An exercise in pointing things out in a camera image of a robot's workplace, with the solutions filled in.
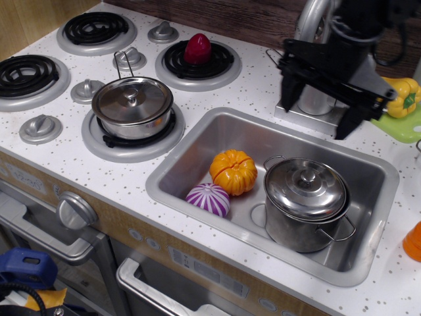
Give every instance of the black cable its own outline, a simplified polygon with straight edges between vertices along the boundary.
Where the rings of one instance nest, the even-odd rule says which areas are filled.
[[[28,293],[35,299],[35,302],[38,304],[39,312],[41,313],[41,316],[47,316],[47,310],[45,308],[44,302],[41,299],[41,296],[39,296],[39,294],[33,288],[25,284],[17,283],[17,282],[8,282],[8,283],[0,284],[0,291],[5,291],[5,290],[10,290],[10,291],[16,290],[16,291],[23,291],[23,292]]]
[[[401,35],[402,48],[401,48],[400,54],[396,58],[392,59],[391,61],[383,61],[379,59],[377,56],[377,45],[372,46],[373,58],[376,61],[376,63],[379,64],[380,66],[386,66],[386,67],[395,66],[398,62],[402,60],[402,58],[405,56],[407,52],[407,31],[405,29],[405,23],[398,25],[397,29],[398,29],[399,34]]]

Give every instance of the speckled countertop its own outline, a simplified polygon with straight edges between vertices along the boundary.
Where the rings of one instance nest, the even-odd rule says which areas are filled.
[[[155,58],[167,45],[151,43],[148,31],[161,22],[152,16],[111,5],[100,4],[94,11],[123,14],[137,26],[138,35],[130,45],[147,58],[135,76],[156,78]],[[188,40],[198,30],[173,24],[180,40]],[[345,141],[297,126],[274,117],[280,99],[280,71],[267,57],[266,48],[204,32],[210,39],[235,49],[242,61],[239,77],[230,85],[210,92],[183,92],[172,89],[174,101],[186,120],[185,135],[210,109],[232,107],[249,115],[275,122],[318,138],[389,161],[401,177],[399,187],[376,252],[370,274],[358,286],[340,288],[296,269],[247,244],[165,207],[152,200],[145,181],[166,155],[143,163],[111,163],[94,156],[83,143],[81,125],[91,109],[70,98],[71,88],[86,78],[110,82],[118,75],[112,55],[79,57],[61,50],[56,32],[45,36],[15,55],[39,54],[61,60],[69,69],[69,88],[56,100],[18,113],[0,113],[0,148],[19,159],[85,190],[132,215],[165,229],[193,245],[224,258],[227,262],[334,315],[421,315],[421,263],[409,258],[402,239],[421,221],[421,157],[414,144],[403,144],[369,122],[364,122]],[[28,145],[18,131],[28,119],[40,114],[57,117],[62,134],[47,144]]]

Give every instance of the dishwasher handle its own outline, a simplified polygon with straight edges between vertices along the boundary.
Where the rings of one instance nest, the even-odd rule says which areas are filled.
[[[206,304],[197,311],[192,311],[186,306],[169,298],[148,284],[140,281],[134,276],[140,264],[133,259],[126,258],[118,267],[116,278],[118,284],[127,292],[132,293],[138,299],[152,305],[167,316],[229,316],[219,308]]]
[[[82,238],[66,245],[52,237],[42,229],[26,221],[24,216],[27,208],[24,204],[0,192],[0,223],[14,233],[37,245],[67,262],[69,265],[85,263],[94,251],[93,246]]]

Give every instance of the stainless steel sink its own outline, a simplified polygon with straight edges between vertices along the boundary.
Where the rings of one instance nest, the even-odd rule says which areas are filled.
[[[258,168],[255,187],[231,198],[226,218],[184,201],[192,187],[212,182],[209,166],[227,149],[250,155]],[[357,228],[353,237],[333,242],[314,253],[297,253],[273,241],[264,229],[266,198],[264,161],[274,155],[305,157],[334,168],[348,183],[351,207],[347,212]],[[148,194],[176,211],[232,235],[299,269],[337,286],[354,286],[368,275],[399,183],[397,170],[388,162],[245,113],[217,108],[209,111],[146,183]],[[343,221],[338,235],[350,229]]]

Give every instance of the oven door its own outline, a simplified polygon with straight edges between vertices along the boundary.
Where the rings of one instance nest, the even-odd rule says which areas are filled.
[[[117,281],[128,294],[133,316],[252,316],[193,281],[111,240]]]
[[[92,227],[65,228],[53,207],[5,182],[0,182],[0,225],[13,247],[51,256],[59,268],[54,286],[68,289],[66,303],[105,316],[130,314],[107,235]]]

